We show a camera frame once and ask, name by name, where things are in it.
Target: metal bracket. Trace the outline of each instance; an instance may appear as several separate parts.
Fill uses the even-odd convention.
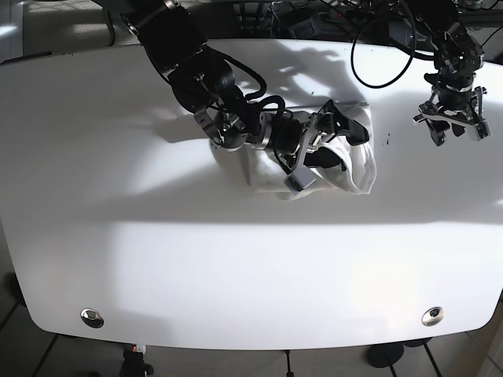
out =
[[[468,136],[474,141],[481,141],[490,136],[488,122],[483,118],[483,95],[486,94],[486,88],[476,87],[473,91],[472,99],[468,106],[471,112],[458,112],[456,115],[448,115],[442,112],[439,104],[434,104],[433,99],[436,96],[434,92],[429,101],[419,106],[420,114],[414,117],[414,122],[426,122],[430,130],[431,139],[437,146],[444,144],[445,131],[451,126],[454,135],[459,137],[467,131]]]
[[[316,175],[309,167],[304,165],[307,149],[310,146],[310,141],[313,138],[315,131],[316,122],[312,122],[304,131],[300,141],[300,148],[297,152],[296,161],[292,167],[292,172],[285,179],[285,185],[294,195],[297,195],[299,192],[307,189],[314,183],[314,181],[316,181]]]
[[[194,114],[194,119],[197,124],[201,126],[204,133],[213,141],[216,145],[223,144],[223,137],[218,130],[218,127],[213,122],[213,119],[206,112],[206,109],[199,110]]]

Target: white towel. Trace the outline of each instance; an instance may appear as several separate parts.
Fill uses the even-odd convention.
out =
[[[316,181],[306,190],[294,195],[286,187],[285,172],[278,165],[274,154],[257,151],[246,145],[248,160],[248,182],[253,192],[274,193],[285,200],[299,199],[315,191],[342,189],[355,195],[370,194],[376,180],[376,160],[374,159],[373,127],[368,104],[336,104],[336,107],[348,118],[354,119],[369,131],[370,141],[358,146],[351,146],[345,137],[336,137],[322,146],[336,153],[344,162],[342,166],[329,169],[311,168]]]

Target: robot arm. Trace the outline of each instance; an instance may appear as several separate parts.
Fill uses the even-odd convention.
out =
[[[307,167],[341,164],[319,152],[324,141],[345,136],[350,145],[369,141],[365,127],[346,118],[332,101],[309,120],[301,122],[285,111],[280,96],[266,97],[266,82],[255,71],[207,45],[189,13],[175,0],[95,0],[106,9],[121,13],[124,23],[136,34],[153,67],[210,138],[216,148],[229,151],[249,144],[259,150],[272,151],[284,172],[285,184],[293,193],[301,192],[314,182]],[[425,121],[437,145],[444,142],[450,125],[457,136],[465,129],[475,132],[478,140],[489,136],[482,117],[485,89],[472,91],[475,71],[482,67],[482,48],[457,19],[450,0],[408,0],[413,15],[429,30],[437,50],[434,75],[426,75],[433,94],[420,106],[416,121]],[[236,86],[230,64],[247,72],[260,89],[243,95]],[[274,113],[265,107],[276,104]],[[216,110],[213,118],[208,109]]]
[[[432,95],[419,107],[420,114],[414,120],[427,123],[437,145],[445,142],[445,131],[451,126],[457,137],[465,131],[476,141],[489,137],[482,113],[486,89],[472,88],[475,71],[483,66],[482,47],[468,35],[450,0],[410,0],[409,6],[431,34],[438,70],[424,76],[432,85]]]

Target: white tabletop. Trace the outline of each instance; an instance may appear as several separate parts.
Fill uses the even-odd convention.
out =
[[[503,69],[486,64],[493,137],[437,148],[414,61],[357,84],[344,43],[211,43],[290,106],[368,101],[370,196],[253,194],[237,153],[212,152],[140,46],[0,68],[0,215],[31,317],[47,330],[211,348],[356,346],[467,331],[503,287]],[[358,46],[371,83],[407,56]],[[234,70],[248,90],[252,79]],[[426,310],[445,318],[425,327]],[[105,325],[87,327],[83,308]]]

